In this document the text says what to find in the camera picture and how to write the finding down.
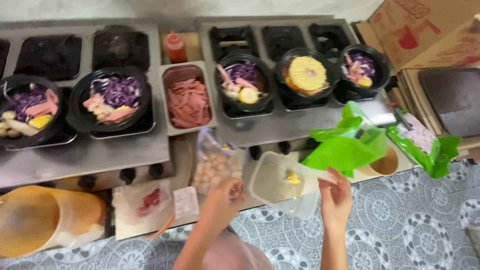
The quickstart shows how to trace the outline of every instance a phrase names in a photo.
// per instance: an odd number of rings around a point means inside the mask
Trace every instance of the black bowl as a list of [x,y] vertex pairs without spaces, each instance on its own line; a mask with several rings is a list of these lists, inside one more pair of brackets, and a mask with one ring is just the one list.
[[29,76],[29,75],[13,75],[6,77],[0,81],[1,94],[0,94],[0,112],[4,113],[8,110],[10,105],[9,101],[3,96],[3,85],[7,82],[7,95],[13,97],[17,93],[23,93],[30,91],[30,84],[37,84],[46,88],[52,89],[52,91],[59,97],[58,111],[53,116],[53,119],[42,130],[33,136],[21,135],[17,138],[0,137],[0,145],[10,149],[22,149],[26,147],[32,147],[39,145],[40,143],[52,138],[63,127],[65,121],[62,121],[65,117],[65,100],[63,92],[57,87],[55,83],[49,81],[43,77]]
[[[83,106],[83,102],[90,98],[90,83],[96,79],[103,79],[112,76],[120,78],[135,77],[142,88],[142,95],[139,98],[138,110],[126,120],[120,123],[102,124],[97,123],[96,116]],[[152,93],[147,83],[145,74],[135,67],[104,68],[97,70],[83,77],[72,89],[70,94],[70,105],[66,120],[74,129],[82,133],[92,131],[116,132],[134,125],[147,111],[151,105]]]
[[[363,56],[373,60],[375,77],[372,79],[371,87],[361,87],[358,84],[350,81],[350,79],[348,79],[347,76],[343,73],[342,65],[345,61],[345,53],[347,52],[349,54],[361,53]],[[338,58],[337,68],[339,70],[341,79],[347,81],[346,84],[349,86],[350,90],[356,92],[361,96],[368,95],[372,91],[384,88],[390,80],[390,61],[388,57],[381,54],[375,48],[363,44],[354,44],[343,49],[340,53],[340,57]]]
[[244,62],[251,62],[255,64],[256,70],[258,72],[258,82],[254,83],[254,85],[261,92],[267,93],[268,95],[266,97],[262,97],[257,103],[254,104],[245,104],[238,100],[233,100],[229,98],[227,95],[225,95],[225,92],[223,91],[223,78],[220,75],[220,71],[218,71],[218,69],[216,68],[215,82],[217,90],[219,91],[224,103],[234,108],[237,108],[238,110],[251,112],[263,111],[267,107],[268,103],[272,100],[272,94],[274,91],[272,89],[275,85],[272,72],[267,67],[267,65],[263,63],[262,60],[260,60],[259,58],[245,52],[235,52],[229,54],[222,58],[222,60],[220,60],[218,64],[220,64],[223,68],[226,68],[233,64]]
[[[326,89],[323,89],[321,92],[312,95],[312,96],[307,96],[304,95],[303,93],[291,88],[286,82],[285,82],[285,71],[288,70],[288,67],[291,63],[290,58],[295,57],[295,56],[311,56],[315,58],[318,62],[320,62],[325,70],[326,70],[326,75],[327,75],[327,82],[329,84],[329,87]],[[276,74],[277,78],[279,79],[280,83],[285,84],[287,87],[285,88],[287,91],[285,93],[288,95],[288,97],[293,100],[295,103],[298,104],[310,104],[313,103],[319,99],[325,98],[330,93],[333,91],[335,88],[335,85],[339,81],[339,76],[338,76],[338,69],[335,67],[335,64],[330,62],[327,58],[323,57],[320,53],[318,53],[315,50],[309,49],[309,48],[295,48],[287,51],[283,56],[280,62],[276,66]]]

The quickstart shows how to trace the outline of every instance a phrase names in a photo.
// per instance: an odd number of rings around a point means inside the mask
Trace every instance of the patterned floor tile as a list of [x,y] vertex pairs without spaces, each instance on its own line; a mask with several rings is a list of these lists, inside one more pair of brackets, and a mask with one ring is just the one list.
[[456,270],[478,270],[480,269],[480,261],[475,255],[472,246],[464,245],[458,247],[453,259],[453,269]]
[[[457,162],[449,168],[442,179],[432,179],[418,168],[351,185],[349,269],[480,269],[463,231],[480,217],[480,166]],[[320,268],[320,202],[315,215],[305,221],[263,206],[240,212],[231,226],[241,239],[264,251],[276,270]],[[192,229],[170,229],[154,240],[112,237],[80,249],[3,259],[0,269],[169,270]]]

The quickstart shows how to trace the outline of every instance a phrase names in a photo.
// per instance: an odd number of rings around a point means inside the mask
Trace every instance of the pink shirt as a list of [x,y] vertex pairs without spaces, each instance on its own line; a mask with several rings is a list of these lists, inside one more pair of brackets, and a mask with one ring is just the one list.
[[228,233],[219,236],[210,246],[202,263],[202,269],[273,270],[273,266],[259,248]]

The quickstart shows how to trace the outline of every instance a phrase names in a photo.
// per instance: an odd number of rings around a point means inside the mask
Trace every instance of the purple cabbage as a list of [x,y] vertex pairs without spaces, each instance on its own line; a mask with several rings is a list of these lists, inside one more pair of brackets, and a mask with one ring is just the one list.
[[30,117],[25,113],[26,109],[47,101],[46,89],[40,89],[36,84],[30,84],[30,91],[16,94],[11,99],[8,110],[15,111],[15,119],[20,122],[28,122]]
[[102,94],[105,103],[113,108],[116,109],[121,106],[138,107],[142,89],[140,82],[135,77],[120,79],[112,76],[107,79],[96,79],[90,83],[90,89],[94,89],[95,83],[104,84],[98,93]]
[[238,63],[228,66],[225,71],[228,73],[232,81],[236,78],[243,78],[253,84],[257,79],[257,70],[255,64]]
[[[363,56],[361,53],[350,54],[350,58],[352,59],[352,62],[360,61],[360,68],[363,70],[363,75],[373,80],[375,77],[375,68],[371,58]],[[344,65],[347,70],[349,70],[350,66],[347,63],[347,58],[344,59]]]

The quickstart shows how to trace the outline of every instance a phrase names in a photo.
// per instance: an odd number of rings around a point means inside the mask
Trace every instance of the person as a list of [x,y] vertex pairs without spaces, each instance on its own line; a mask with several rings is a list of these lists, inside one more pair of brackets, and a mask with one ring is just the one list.
[[[345,231],[353,198],[350,183],[345,176],[333,168],[328,168],[328,171],[337,184],[318,180],[324,222],[320,269],[346,270]],[[172,270],[273,269],[260,249],[244,243],[238,236],[224,230],[248,198],[247,191],[238,192],[242,185],[241,179],[229,178],[210,191],[200,218]]]

